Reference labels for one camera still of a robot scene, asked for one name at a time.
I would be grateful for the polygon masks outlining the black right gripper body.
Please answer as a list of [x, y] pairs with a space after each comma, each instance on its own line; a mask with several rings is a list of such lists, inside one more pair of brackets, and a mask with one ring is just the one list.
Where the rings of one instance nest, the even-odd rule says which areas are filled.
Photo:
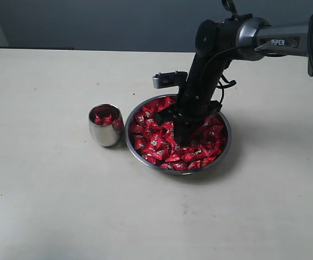
[[186, 82], [179, 87], [175, 103], [157, 112], [158, 124], [166, 121], [204, 122], [213, 111], [219, 111], [219, 101], [212, 101], [220, 76], [188, 75]]

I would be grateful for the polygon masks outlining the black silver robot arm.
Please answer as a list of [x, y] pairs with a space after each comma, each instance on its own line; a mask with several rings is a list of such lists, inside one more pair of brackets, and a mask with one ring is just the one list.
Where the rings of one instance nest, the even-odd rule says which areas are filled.
[[313, 77], [313, 15], [306, 22], [272, 26], [252, 14], [239, 15], [232, 1], [222, 4], [232, 15], [221, 23], [208, 19], [200, 24], [190, 71], [158, 73], [153, 78], [157, 89], [179, 88], [175, 103], [159, 111], [154, 120], [173, 122], [174, 139], [181, 145], [189, 142], [210, 114], [220, 111], [221, 103], [212, 95], [218, 88], [236, 84], [223, 74], [232, 61], [302, 56], [308, 59], [308, 74]]

